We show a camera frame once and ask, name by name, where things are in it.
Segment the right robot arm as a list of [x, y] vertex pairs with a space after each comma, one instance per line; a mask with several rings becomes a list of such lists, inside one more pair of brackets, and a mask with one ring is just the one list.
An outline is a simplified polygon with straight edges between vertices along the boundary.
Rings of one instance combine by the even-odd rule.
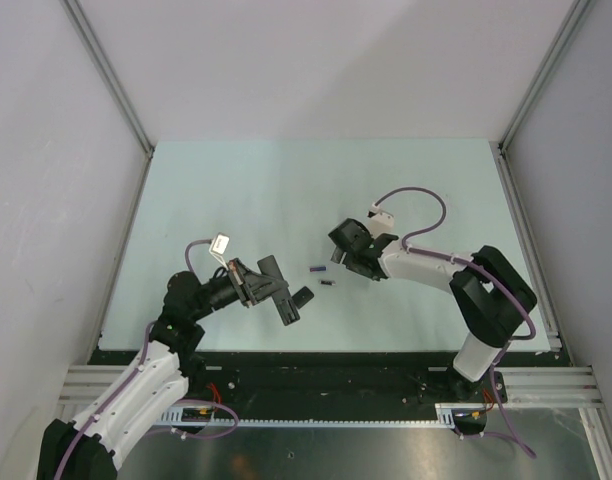
[[450, 294], [468, 334], [447, 369], [445, 389], [470, 401], [483, 389], [483, 378], [514, 341], [531, 340], [536, 327], [530, 312], [537, 297], [503, 253], [490, 245], [466, 256], [415, 248], [388, 227], [372, 232], [348, 218], [329, 238], [332, 261], [372, 281], [408, 280]]

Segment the black remote control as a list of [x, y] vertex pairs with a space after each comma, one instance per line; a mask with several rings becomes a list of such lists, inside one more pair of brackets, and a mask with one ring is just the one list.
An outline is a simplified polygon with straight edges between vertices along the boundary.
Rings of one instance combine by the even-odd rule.
[[289, 284], [284, 279], [281, 269], [273, 255], [257, 262], [262, 275], [271, 279], [274, 288], [271, 298], [284, 326], [289, 326], [300, 319], [298, 307], [290, 294]]

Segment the black battery cover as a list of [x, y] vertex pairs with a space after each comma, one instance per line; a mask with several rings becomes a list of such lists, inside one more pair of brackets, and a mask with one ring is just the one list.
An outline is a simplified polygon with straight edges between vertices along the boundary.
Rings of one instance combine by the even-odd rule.
[[302, 309], [314, 299], [314, 293], [306, 286], [302, 287], [292, 295], [292, 301], [297, 309]]

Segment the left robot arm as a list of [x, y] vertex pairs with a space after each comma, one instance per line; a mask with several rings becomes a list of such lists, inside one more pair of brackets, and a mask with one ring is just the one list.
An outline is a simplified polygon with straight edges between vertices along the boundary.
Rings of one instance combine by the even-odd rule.
[[196, 349], [201, 319], [233, 303], [267, 299], [289, 325], [299, 318], [274, 256], [251, 270], [228, 261], [220, 276], [201, 282], [191, 271], [174, 274], [159, 317], [145, 329], [141, 348], [122, 374], [72, 420], [53, 420], [39, 454], [40, 479], [114, 479], [141, 438], [171, 406], [200, 397], [207, 376]]

